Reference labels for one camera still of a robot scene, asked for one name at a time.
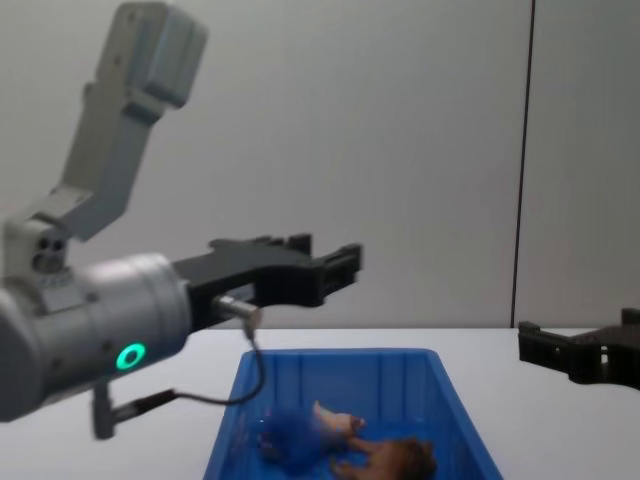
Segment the metal cylinder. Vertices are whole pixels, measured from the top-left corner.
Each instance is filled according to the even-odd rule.
[[[19,286],[0,289],[0,420],[184,346],[191,331],[186,286],[162,255],[96,264],[78,272],[76,282],[85,302],[41,317]]]

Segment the cylindrical robot wrist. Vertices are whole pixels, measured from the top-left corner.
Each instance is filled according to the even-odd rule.
[[[98,379],[126,375],[174,355],[191,331],[186,286],[162,255],[96,264],[79,271],[76,281],[85,303],[73,309],[33,317],[16,314],[15,302],[8,302],[14,309],[10,312],[13,319],[11,325],[5,325],[19,328],[13,334],[22,345],[19,361],[28,359],[25,364],[30,368],[25,374],[36,383],[27,382],[31,385],[28,393],[15,392],[30,407],[14,418],[86,390]],[[0,323],[5,314],[2,307],[0,302]],[[0,357],[4,347],[0,340]],[[6,420],[2,410],[0,400],[0,420]]]

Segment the brown plush toy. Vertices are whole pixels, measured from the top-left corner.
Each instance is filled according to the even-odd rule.
[[[332,462],[331,471],[339,480],[425,480],[436,470],[431,442],[408,438],[376,443],[354,437],[348,444],[368,460],[364,467]]]

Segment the white wall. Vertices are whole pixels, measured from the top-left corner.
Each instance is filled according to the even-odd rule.
[[[0,2],[2,215],[57,179],[117,3]],[[211,30],[191,102],[78,264],[310,231],[363,242],[361,282],[271,326],[508,325],[529,0],[178,3]]]
[[[640,3],[538,0],[517,321],[640,300]]]

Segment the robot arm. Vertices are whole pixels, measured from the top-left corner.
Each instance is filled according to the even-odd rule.
[[[173,6],[118,9],[60,184],[4,226],[0,421],[93,388],[96,434],[108,438],[135,416],[111,409],[111,380],[233,316],[253,338],[261,307],[317,307],[356,280],[359,246],[313,259],[308,235],[216,241],[213,252],[175,263],[143,254],[67,265],[71,238],[88,240],[124,212],[150,129],[167,105],[187,101],[205,40]]]

